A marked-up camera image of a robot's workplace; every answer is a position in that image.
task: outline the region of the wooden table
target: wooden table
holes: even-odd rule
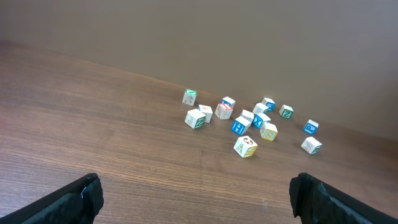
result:
[[[275,110],[275,141],[250,127],[259,147],[242,159],[230,127],[254,104],[238,101],[230,120],[194,130],[184,89],[1,42],[0,216],[97,172],[105,203],[96,223],[300,223],[289,182],[308,172],[398,217],[398,142],[320,123],[323,147],[309,155],[300,148],[309,118]],[[195,105],[215,109],[222,97],[198,91]]]

